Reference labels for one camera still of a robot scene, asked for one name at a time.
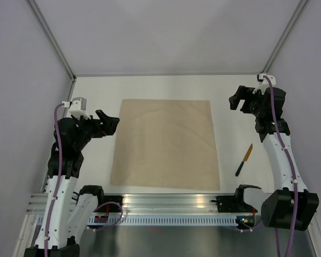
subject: white wall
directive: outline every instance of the white wall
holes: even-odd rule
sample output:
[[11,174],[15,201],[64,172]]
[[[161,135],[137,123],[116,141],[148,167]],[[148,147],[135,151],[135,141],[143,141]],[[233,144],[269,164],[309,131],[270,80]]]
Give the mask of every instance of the white wall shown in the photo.
[[24,0],[0,0],[0,256],[12,256],[43,180],[70,79]]
[[36,0],[77,76],[260,72],[299,0]]
[[271,73],[287,92],[293,152],[309,190],[318,193],[321,217],[321,0],[308,3]]

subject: beige cloth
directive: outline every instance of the beige cloth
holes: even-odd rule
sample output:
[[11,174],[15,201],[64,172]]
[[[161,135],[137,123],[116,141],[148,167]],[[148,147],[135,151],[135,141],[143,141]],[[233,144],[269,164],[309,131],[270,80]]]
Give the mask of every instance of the beige cloth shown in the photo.
[[111,184],[219,190],[209,101],[123,100]]

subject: perforated metal strip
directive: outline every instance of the perforated metal strip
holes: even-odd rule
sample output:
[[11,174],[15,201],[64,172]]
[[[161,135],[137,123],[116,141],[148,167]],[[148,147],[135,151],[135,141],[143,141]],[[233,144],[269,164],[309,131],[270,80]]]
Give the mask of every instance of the perforated metal strip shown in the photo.
[[[120,214],[110,214],[106,223],[95,222],[95,216],[92,215],[88,225],[112,225]],[[174,215],[127,215],[124,216],[118,225],[124,226],[236,226],[236,216],[174,216]],[[43,215],[40,215],[38,224],[42,224]]]

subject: white table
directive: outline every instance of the white table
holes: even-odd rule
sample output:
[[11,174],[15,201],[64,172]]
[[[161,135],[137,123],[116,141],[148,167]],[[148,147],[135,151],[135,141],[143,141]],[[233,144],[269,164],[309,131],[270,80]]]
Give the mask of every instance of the white table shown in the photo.
[[[240,184],[273,192],[269,157],[255,131],[255,117],[230,110],[228,98],[239,85],[255,87],[255,75],[186,75],[77,78],[72,97],[87,99],[87,111],[102,109],[118,117],[123,99],[209,100],[218,154],[220,191],[110,185],[115,136],[92,139],[82,151],[83,162],[76,190],[101,185],[105,193],[234,193]],[[235,172],[248,147],[253,151],[238,177]]]

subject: gray floor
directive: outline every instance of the gray floor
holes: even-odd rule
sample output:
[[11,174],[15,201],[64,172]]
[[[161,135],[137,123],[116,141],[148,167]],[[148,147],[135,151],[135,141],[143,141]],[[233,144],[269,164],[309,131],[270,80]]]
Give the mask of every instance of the gray floor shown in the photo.
[[[281,230],[281,256],[289,231]],[[252,256],[276,257],[274,229],[240,233],[225,227],[120,226],[102,232],[86,230],[81,257],[118,256]],[[308,232],[295,231],[291,257],[316,256]]]

